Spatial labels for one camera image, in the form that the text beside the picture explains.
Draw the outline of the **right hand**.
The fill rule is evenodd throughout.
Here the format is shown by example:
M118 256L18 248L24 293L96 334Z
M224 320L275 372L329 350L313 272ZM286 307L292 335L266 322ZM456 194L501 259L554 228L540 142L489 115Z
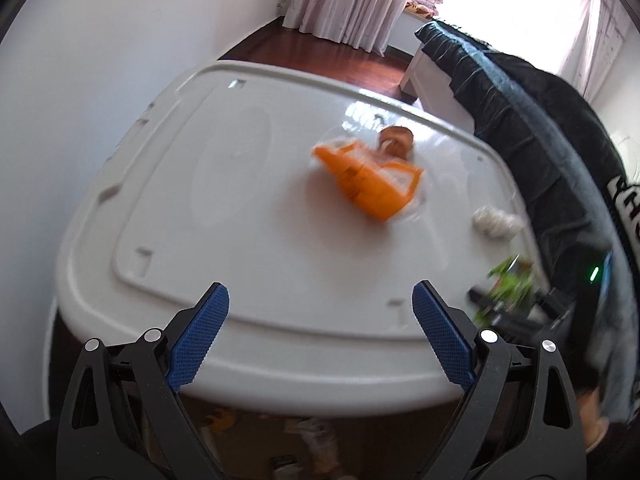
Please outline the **right hand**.
M606 436L610 422L601 413L600 389L585 391L577 397L586 451L591 452Z

